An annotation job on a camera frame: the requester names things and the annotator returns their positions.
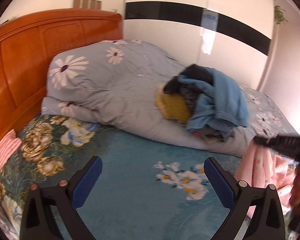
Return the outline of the dark grey clothes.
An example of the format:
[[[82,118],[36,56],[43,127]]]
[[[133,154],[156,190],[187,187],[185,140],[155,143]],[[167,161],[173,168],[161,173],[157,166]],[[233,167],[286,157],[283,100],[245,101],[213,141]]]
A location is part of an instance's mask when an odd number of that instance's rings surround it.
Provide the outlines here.
[[[166,83],[157,94],[156,104],[162,116],[186,127],[206,140],[234,136],[233,122],[217,116],[212,71],[192,64]]]

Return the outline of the white wardrobe black stripe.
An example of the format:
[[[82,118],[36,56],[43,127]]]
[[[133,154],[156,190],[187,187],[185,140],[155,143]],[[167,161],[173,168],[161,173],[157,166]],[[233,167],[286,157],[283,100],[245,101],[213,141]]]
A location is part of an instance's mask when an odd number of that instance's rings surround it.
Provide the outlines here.
[[[215,68],[256,89],[273,35],[274,0],[126,0],[124,37]]]

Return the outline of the pink fleece garment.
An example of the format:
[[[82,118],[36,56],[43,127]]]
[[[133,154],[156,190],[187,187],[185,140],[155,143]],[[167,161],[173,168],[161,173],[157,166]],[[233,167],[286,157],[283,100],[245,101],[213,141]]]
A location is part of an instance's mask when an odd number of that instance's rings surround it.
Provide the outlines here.
[[[265,188],[269,184],[275,185],[283,214],[286,215],[290,211],[289,199],[295,171],[281,156],[271,155],[269,148],[251,140],[234,178],[237,181],[246,181],[251,187]]]

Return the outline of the orange wooden headboard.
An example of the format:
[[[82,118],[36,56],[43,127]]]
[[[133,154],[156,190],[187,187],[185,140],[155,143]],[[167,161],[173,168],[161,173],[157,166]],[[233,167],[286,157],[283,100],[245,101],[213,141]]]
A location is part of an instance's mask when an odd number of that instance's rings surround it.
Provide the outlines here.
[[[39,114],[54,56],[122,37],[120,14],[93,9],[40,11],[0,25],[0,140]]]

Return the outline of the mustard knitted sweater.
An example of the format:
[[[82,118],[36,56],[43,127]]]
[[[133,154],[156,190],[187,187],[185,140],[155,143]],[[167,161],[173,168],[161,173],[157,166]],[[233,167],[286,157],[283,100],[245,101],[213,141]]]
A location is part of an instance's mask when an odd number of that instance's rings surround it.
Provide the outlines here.
[[[185,99],[178,93],[165,94],[163,85],[157,87],[154,102],[166,120],[174,120],[186,125],[191,117]]]

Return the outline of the green hanging plant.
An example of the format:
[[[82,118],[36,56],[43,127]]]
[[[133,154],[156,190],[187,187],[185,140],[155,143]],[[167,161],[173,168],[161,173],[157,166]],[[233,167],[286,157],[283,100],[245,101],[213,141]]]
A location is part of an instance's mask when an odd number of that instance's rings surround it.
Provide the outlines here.
[[[288,22],[283,12],[284,10],[279,5],[274,6],[274,21],[276,25],[281,25],[283,23]]]

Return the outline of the pink striped cloth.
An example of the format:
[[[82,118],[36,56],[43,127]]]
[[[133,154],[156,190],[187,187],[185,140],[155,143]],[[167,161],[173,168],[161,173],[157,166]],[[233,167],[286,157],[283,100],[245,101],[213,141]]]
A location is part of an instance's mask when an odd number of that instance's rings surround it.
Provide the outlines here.
[[[7,163],[8,159],[14,154],[14,152],[21,145],[22,141],[17,137],[14,129],[9,131],[0,140],[0,171]]]

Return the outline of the grey daisy print duvet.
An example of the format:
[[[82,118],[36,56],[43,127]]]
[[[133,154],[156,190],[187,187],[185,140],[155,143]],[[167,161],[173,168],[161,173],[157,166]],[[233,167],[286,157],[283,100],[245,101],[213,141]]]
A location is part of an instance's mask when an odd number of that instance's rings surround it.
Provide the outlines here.
[[[165,120],[155,105],[161,84],[182,64],[147,43],[98,42],[56,55],[47,74],[42,113],[108,124],[150,140],[241,156],[257,134],[293,134],[295,129],[265,94],[241,86],[250,123],[225,140],[209,141]]]

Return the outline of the teal floral bed blanket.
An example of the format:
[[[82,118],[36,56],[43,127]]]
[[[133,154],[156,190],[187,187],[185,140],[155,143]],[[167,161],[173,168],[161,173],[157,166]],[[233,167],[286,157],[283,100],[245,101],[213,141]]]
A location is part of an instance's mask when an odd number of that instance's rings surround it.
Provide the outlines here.
[[[31,184],[55,186],[97,155],[103,163],[78,213],[96,239],[210,239],[228,215],[206,179],[210,152],[162,144],[72,118],[40,115],[0,170],[0,224],[18,239]]]

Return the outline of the wall switch panel row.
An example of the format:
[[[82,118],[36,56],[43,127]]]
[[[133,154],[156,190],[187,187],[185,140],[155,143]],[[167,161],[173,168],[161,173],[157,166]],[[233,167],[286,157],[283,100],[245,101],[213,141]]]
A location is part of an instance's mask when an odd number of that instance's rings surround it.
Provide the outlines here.
[[[72,7],[76,9],[101,10],[102,1],[100,0],[73,0]]]

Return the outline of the blue sweatpants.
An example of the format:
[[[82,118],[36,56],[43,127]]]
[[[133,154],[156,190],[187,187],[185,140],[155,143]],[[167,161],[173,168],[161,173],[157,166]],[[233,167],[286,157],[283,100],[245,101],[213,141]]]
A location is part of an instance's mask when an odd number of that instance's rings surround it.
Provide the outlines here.
[[[200,133],[208,127],[225,139],[233,134],[234,128],[248,127],[249,111],[237,82],[213,68],[200,66],[194,72],[197,75],[202,72],[210,74],[212,84],[189,74],[179,74],[179,83],[194,85],[200,91],[186,129]]]

